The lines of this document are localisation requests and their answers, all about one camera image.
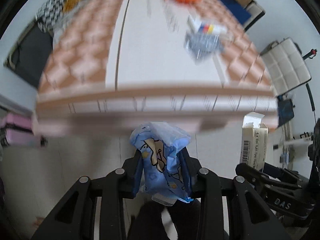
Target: barcode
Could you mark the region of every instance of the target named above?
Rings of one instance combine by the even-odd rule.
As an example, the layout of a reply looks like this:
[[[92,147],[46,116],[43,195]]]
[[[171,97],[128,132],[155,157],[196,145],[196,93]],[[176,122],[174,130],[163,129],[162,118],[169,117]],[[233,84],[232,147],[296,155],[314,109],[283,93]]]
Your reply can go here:
[[[242,163],[248,164],[248,162],[249,162],[249,141],[243,141]]]

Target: small packaged item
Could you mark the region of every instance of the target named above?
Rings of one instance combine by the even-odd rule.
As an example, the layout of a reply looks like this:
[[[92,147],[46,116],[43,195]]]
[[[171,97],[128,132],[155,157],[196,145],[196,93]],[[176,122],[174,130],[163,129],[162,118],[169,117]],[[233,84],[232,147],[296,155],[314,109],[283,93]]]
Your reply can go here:
[[[228,28],[221,24],[215,24],[210,21],[202,21],[198,17],[189,15],[188,25],[193,33],[207,33],[214,35],[227,34]]]
[[[167,122],[148,122],[132,132],[130,142],[141,152],[143,160],[142,191],[152,195],[154,201],[167,206],[177,200],[192,201],[185,190],[178,156],[190,140],[187,132]]]
[[[187,33],[185,46],[196,60],[204,59],[213,52],[222,50],[219,36],[207,33]]]
[[[263,171],[268,141],[268,128],[262,122],[264,115],[251,112],[244,116],[240,163]]]

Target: clear plastic film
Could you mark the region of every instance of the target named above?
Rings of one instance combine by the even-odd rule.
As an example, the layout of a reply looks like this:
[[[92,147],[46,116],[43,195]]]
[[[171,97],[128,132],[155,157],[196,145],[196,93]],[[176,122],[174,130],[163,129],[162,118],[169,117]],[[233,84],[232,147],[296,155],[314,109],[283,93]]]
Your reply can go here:
[[[195,60],[203,60],[213,52],[222,51],[223,46],[218,35],[207,33],[186,33],[185,46]]]
[[[167,122],[148,122],[135,129],[130,142],[142,155],[145,185],[152,199],[171,206],[177,199],[190,202],[185,190],[182,163],[178,152],[190,143],[191,136]]]

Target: plastic packaging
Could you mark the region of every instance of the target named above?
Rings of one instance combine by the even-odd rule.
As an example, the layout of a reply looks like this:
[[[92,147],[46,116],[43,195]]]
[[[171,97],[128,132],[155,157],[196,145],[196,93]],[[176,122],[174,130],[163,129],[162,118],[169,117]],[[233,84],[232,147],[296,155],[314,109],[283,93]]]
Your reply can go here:
[[[204,21],[200,17],[189,15],[187,22],[193,33],[207,33],[211,35],[228,33],[228,28],[225,25],[215,23],[214,20]]]
[[[218,35],[207,33],[188,33],[185,38],[186,48],[196,60],[202,60],[215,51],[223,49]]]
[[[177,199],[190,202],[185,191],[177,153],[191,141],[190,135],[167,122],[148,122],[135,129],[130,142],[141,151],[145,192],[153,200],[173,205]]]

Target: das logo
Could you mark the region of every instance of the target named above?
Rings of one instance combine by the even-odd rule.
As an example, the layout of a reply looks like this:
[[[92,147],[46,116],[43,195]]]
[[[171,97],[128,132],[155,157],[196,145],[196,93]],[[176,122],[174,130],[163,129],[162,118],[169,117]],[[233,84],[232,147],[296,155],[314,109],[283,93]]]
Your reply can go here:
[[[285,204],[285,201],[281,202],[280,199],[276,199],[275,201],[275,205],[279,206],[279,207],[283,207],[285,209],[289,209],[291,207],[291,203],[287,203],[287,205]]]

